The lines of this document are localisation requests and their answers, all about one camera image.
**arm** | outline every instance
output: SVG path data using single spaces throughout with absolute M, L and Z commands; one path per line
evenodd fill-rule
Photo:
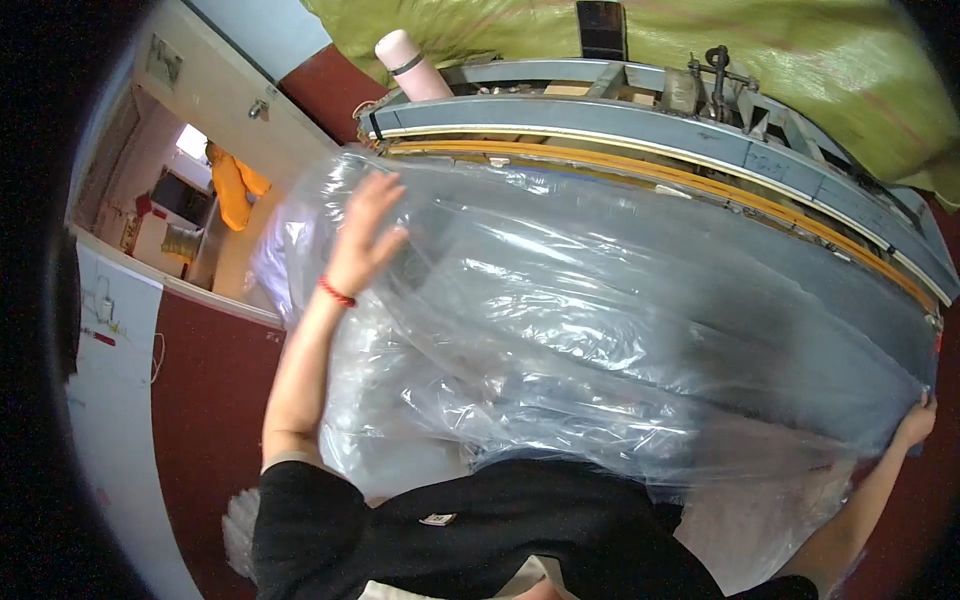
M 897 428 L 894 440 L 856 492 L 834 518 L 813 533 L 797 554 L 777 572 L 803 575 L 813 582 L 821 597 L 840 581 L 879 521 L 907 451 L 933 430 L 937 400 L 927 402 L 926 393 Z
M 406 231 L 391 228 L 378 240 L 376 231 L 390 207 L 403 195 L 397 175 L 373 173 L 350 197 L 337 233 L 326 280 L 339 294 L 362 292 L 406 240 Z M 298 450 L 319 463 L 318 427 L 326 404 L 326 367 L 337 325 L 346 308 L 323 290 L 314 293 L 300 325 L 276 370 L 263 419 L 263 465 L 279 453 Z

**clothing label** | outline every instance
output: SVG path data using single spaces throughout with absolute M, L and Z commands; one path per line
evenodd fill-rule
M 424 525 L 436 525 L 438 527 L 443 527 L 444 525 L 452 521 L 456 515 L 457 515 L 456 513 L 452 515 L 431 515 L 431 516 L 428 516 L 427 518 L 420 519 L 420 522 L 423 523 Z

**person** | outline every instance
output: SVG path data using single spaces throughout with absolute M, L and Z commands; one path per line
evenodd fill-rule
M 253 533 L 258 598 L 721 598 L 707 569 L 657 519 L 641 483 L 576 461 L 524 455 L 411 490 L 376 508 L 324 466 L 334 331 L 406 239 L 377 237 L 402 196 L 397 175 L 358 186 L 318 289 L 276 373 L 263 422 Z M 736 598 L 824 597 L 873 532 L 907 450 L 933 428 L 936 399 L 903 419 L 839 513 L 769 581 Z

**green tarp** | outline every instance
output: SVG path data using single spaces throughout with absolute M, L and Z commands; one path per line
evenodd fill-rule
M 438 66 L 580 56 L 572 0 L 301 0 L 375 80 L 373 53 L 405 29 Z M 725 44 L 761 91 L 800 111 L 879 180 L 960 207 L 960 122 L 911 24 L 886 0 L 622 0 L 630 60 L 685 68 Z

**black shirt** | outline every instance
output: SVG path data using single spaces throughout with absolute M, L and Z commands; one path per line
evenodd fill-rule
M 456 515 L 445 526 L 431 515 Z M 658 524 L 642 484 L 584 463 L 508 460 L 372 509 L 350 483 L 297 461 L 260 477 L 259 599 L 357 598 L 369 580 L 435 598 L 490 598 L 531 555 L 557 559 L 581 600 L 722 598 Z M 734 598 L 817 600 L 804 577 Z

